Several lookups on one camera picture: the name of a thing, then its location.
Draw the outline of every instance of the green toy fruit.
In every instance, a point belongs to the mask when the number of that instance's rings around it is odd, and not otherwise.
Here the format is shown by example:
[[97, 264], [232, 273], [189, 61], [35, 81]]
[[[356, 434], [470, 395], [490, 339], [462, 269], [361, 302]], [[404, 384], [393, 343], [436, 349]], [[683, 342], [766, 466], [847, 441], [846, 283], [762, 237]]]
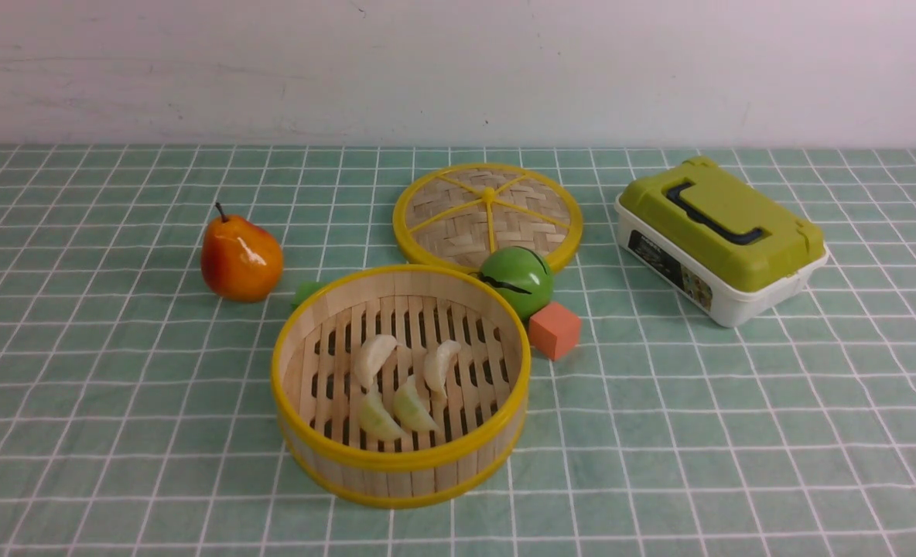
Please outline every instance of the green toy fruit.
[[496, 289], [522, 321], [551, 303], [554, 274], [545, 258], [519, 246], [496, 250], [479, 269], [479, 280]]

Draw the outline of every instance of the woven bamboo lid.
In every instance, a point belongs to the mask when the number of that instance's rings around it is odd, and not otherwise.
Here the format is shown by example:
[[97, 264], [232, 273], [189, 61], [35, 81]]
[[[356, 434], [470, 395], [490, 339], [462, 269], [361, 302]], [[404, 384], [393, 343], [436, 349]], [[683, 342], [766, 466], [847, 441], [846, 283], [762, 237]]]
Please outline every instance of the woven bamboo lid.
[[578, 250], [582, 211], [543, 174], [479, 162], [448, 166], [406, 188], [393, 231], [411, 263], [476, 272], [493, 251], [522, 246], [557, 272]]

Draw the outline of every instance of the plastic storage box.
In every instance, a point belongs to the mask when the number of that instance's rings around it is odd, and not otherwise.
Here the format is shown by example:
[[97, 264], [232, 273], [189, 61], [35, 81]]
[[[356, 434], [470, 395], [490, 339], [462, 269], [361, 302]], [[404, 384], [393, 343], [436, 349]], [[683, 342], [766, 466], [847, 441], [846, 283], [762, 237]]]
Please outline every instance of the plastic storage box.
[[829, 256], [818, 226], [705, 156], [632, 181], [614, 206], [617, 243], [724, 327], [800, 292]]

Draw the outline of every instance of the orange block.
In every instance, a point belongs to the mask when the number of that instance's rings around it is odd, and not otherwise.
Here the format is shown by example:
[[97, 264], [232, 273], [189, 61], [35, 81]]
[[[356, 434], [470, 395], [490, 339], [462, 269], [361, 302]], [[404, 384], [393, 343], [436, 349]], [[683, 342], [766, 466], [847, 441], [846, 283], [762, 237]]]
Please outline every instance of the orange block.
[[528, 338], [550, 360], [558, 360], [578, 344], [582, 320], [560, 303], [552, 301], [530, 316]]

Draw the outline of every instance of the bamboo steamer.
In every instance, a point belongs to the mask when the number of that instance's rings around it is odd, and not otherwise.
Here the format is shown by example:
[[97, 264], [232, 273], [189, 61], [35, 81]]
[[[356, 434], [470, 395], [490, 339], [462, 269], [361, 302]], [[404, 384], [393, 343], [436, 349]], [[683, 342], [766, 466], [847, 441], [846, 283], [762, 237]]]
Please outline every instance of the bamboo steamer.
[[554, 272], [575, 256], [582, 209], [568, 191], [519, 166], [474, 162], [420, 177], [399, 195], [393, 232], [406, 260], [479, 271], [493, 251], [528, 248]]
[[[416, 374], [440, 434], [384, 443], [358, 426], [363, 392], [351, 354], [379, 333], [404, 343], [376, 377], [386, 408]], [[447, 401], [438, 402], [423, 384], [423, 357], [447, 339], [462, 348]], [[279, 423], [296, 462], [332, 494], [390, 508], [450, 500], [496, 472], [521, 434], [529, 375], [528, 338], [510, 304], [438, 265], [373, 268], [330, 283], [289, 317], [272, 362]]]

